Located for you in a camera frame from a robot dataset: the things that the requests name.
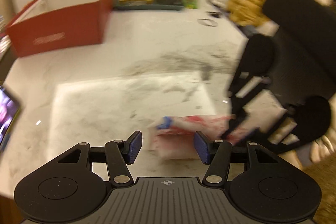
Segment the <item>yellow muscular cat plush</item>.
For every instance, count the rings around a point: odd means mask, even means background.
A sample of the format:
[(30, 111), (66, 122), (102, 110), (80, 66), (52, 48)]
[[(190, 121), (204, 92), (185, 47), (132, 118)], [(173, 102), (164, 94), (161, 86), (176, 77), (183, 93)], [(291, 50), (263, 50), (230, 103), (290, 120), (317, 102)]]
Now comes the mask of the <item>yellow muscular cat plush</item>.
[(238, 26), (258, 27), (269, 21), (262, 7), (266, 0), (228, 0), (228, 18)]

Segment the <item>small black clip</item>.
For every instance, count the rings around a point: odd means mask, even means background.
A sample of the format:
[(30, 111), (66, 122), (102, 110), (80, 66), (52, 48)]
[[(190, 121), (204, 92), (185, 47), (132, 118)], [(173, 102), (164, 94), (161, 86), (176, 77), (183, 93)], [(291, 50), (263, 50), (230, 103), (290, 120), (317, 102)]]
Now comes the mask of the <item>small black clip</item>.
[(207, 14), (209, 16), (212, 16), (213, 18), (222, 18), (223, 14), (221, 12), (217, 12), (217, 11), (208, 11)]

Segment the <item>smartphone in green case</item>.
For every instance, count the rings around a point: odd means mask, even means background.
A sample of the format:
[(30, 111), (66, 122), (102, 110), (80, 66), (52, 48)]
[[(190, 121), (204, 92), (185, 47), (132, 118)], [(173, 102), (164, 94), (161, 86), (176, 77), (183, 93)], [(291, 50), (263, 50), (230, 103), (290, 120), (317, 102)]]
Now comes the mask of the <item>smartphone in green case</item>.
[(12, 128), (21, 112), (21, 104), (9, 89), (1, 85), (1, 153), (5, 150)]

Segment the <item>green toy with orange figure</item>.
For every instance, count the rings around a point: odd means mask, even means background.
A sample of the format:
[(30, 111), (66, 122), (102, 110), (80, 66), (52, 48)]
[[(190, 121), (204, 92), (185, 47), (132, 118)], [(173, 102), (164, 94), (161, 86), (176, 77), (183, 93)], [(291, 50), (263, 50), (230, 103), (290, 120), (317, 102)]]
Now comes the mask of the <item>green toy with orange figure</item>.
[(198, 0), (183, 0), (183, 4), (185, 8), (188, 8), (188, 9), (198, 8)]

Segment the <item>red cardboard box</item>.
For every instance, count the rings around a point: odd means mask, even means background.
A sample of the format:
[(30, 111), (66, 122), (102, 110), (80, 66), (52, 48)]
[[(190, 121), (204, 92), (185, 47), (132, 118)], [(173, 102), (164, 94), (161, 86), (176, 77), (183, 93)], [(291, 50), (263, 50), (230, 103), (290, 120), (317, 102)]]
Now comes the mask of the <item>red cardboard box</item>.
[(7, 24), (17, 57), (101, 44), (113, 0), (33, 0)]

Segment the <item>teal dish tray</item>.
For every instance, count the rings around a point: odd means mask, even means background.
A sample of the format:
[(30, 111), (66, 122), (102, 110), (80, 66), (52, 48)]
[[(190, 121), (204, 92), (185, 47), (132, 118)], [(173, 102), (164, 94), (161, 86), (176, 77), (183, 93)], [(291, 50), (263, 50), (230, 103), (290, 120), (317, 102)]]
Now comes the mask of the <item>teal dish tray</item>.
[(115, 5), (114, 10), (119, 11), (137, 11), (137, 10), (167, 10), (181, 11), (184, 5), (163, 5), (163, 4), (144, 4), (144, 3), (127, 3), (125, 5)]

